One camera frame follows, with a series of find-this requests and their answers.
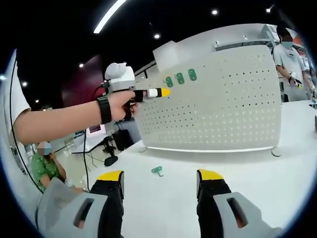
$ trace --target white desk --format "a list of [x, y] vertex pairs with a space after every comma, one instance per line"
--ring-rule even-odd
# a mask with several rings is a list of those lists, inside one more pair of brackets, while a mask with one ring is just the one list
[[[97, 134], [95, 136], [89, 136], [86, 138], [85, 152], [91, 152], [94, 150], [103, 140], [107, 137], [107, 134]], [[77, 147], [73, 146], [70, 148], [72, 154], [84, 153], [84, 142]]]
[[[262, 210], [272, 227], [286, 228], [310, 195], [317, 168], [317, 135], [308, 101], [282, 106], [282, 130], [277, 158], [271, 151], [185, 153], [148, 149], [142, 141], [118, 155], [111, 167], [89, 175], [93, 185], [105, 172], [123, 170], [122, 235], [130, 238], [198, 238], [196, 170], [224, 176], [232, 191], [243, 194]], [[151, 169], [162, 166], [163, 177]]]

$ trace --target person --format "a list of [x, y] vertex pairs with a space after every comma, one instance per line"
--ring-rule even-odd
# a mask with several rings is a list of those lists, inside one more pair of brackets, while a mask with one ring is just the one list
[[316, 71], [315, 71], [314, 65], [309, 57], [308, 57], [308, 64], [309, 64], [309, 71], [310, 71], [311, 77], [312, 77], [312, 82], [317, 87]]
[[277, 71], [283, 77], [284, 93], [288, 96], [288, 101], [307, 100], [306, 90], [312, 93], [313, 87], [299, 53], [292, 47], [293, 38], [283, 26], [277, 26], [276, 31], [280, 44], [274, 47], [273, 58]]
[[[48, 155], [41, 155], [40, 151], [42, 150], [38, 147], [38, 151], [33, 155], [31, 168], [34, 180], [38, 187], [44, 191], [50, 185], [52, 178], [58, 178], [62, 182], [66, 182], [67, 177], [65, 169], [57, 160], [55, 153], [50, 152]], [[80, 187], [72, 186], [71, 189], [77, 193], [84, 192], [84, 189]]]
[[[46, 111], [31, 111], [27, 103], [17, 75], [16, 50], [0, 80], [0, 156], [1, 163], [11, 192], [30, 221], [36, 225], [36, 210], [41, 199], [41, 192], [33, 182], [19, 169], [10, 146], [17, 146], [24, 161], [23, 145], [52, 141], [79, 130], [101, 124], [103, 117], [119, 121], [124, 119], [123, 105], [135, 97], [133, 91], [122, 91], [109, 95], [108, 111], [102, 114], [98, 101], [81, 105]], [[138, 104], [130, 107], [136, 114]]]

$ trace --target black stand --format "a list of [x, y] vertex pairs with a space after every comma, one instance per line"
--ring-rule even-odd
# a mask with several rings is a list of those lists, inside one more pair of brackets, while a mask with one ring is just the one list
[[106, 146], [105, 149], [111, 155], [110, 157], [105, 159], [105, 166], [110, 166], [118, 160], [118, 157], [114, 155], [114, 147], [109, 145], [110, 140], [111, 140], [110, 136], [107, 136], [104, 139], [104, 145]]

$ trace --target green clip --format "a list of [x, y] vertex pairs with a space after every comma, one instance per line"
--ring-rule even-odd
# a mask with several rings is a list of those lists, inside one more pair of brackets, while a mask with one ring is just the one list
[[162, 166], [158, 166], [158, 167], [152, 169], [151, 172], [153, 174], [158, 174], [158, 176], [160, 176], [160, 177], [163, 177], [164, 175], [160, 175], [160, 173], [159, 173], [161, 170], [162, 170]]

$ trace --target white pegboard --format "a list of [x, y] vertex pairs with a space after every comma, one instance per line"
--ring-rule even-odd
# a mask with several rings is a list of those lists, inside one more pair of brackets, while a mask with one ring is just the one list
[[173, 83], [170, 96], [141, 104], [136, 117], [145, 146], [220, 152], [278, 145], [281, 98], [267, 46], [215, 52], [137, 88], [167, 87], [166, 79]]

